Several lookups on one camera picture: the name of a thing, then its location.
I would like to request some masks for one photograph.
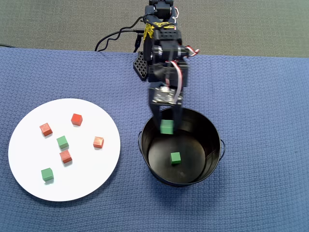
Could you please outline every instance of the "green cube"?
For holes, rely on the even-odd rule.
[[[180,158],[180,153],[179,152],[173,152],[170,154],[170,159],[172,161],[172,164],[177,164],[181,163],[182,159]]]
[[[161,134],[173,134],[174,121],[173,120],[161,120],[160,131]]]
[[[41,171],[44,181],[51,180],[54,178],[53,170],[51,168],[46,168]]]
[[[68,141],[65,136],[57,138],[57,142],[61,149],[69,146]]]

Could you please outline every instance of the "blue cloth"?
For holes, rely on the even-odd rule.
[[[0,231],[307,232],[309,59],[196,56],[184,104],[206,115],[226,154],[205,181],[158,182],[137,136],[151,113],[136,54],[0,49]],[[15,181],[10,137],[35,107],[91,101],[114,119],[121,153],[111,177],[71,202],[38,199]]]

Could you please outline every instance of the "white plate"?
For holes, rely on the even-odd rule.
[[[71,123],[83,117],[81,126]],[[53,133],[44,137],[40,126]],[[64,164],[57,138],[65,135],[72,161]],[[94,148],[95,136],[103,148]],[[113,119],[100,107],[80,99],[45,103],[28,113],[15,128],[9,144],[9,163],[17,182],[27,192],[48,201],[81,198],[100,187],[112,174],[120,153],[120,136]],[[54,179],[43,181],[41,170],[51,168]]]

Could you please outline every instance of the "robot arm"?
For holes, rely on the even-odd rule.
[[[146,23],[143,34],[146,76],[142,78],[135,68],[142,80],[148,78],[151,83],[149,106],[156,126],[160,128],[160,106],[170,106],[174,130],[178,129],[182,120],[183,87],[187,86],[188,65],[183,58],[199,52],[182,45],[181,32],[177,27],[178,15],[173,0],[149,0],[143,18]]]

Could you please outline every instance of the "black bucket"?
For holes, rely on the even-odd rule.
[[[171,108],[162,110],[162,119],[173,119]],[[221,142],[224,150],[220,156]],[[179,130],[173,135],[161,134],[151,118],[139,133],[138,143],[151,173],[161,182],[176,187],[205,180],[225,153],[225,144],[212,122],[186,108]],[[180,164],[171,165],[172,152],[180,152]]]

